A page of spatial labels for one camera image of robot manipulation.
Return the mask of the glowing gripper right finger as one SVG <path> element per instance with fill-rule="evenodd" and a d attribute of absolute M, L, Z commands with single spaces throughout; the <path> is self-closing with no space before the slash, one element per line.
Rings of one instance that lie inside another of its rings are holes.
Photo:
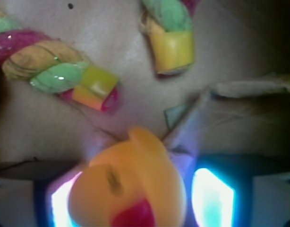
<path fill-rule="evenodd" d="M 243 155 L 204 155 L 196 163 L 191 201 L 199 227 L 250 226 L 252 183 Z"/>

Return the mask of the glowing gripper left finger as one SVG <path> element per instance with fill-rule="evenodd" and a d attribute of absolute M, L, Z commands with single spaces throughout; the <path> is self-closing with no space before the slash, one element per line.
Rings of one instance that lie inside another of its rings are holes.
<path fill-rule="evenodd" d="M 38 227 L 77 227 L 68 210 L 69 193 L 81 171 L 71 169 L 34 183 L 34 207 Z"/>

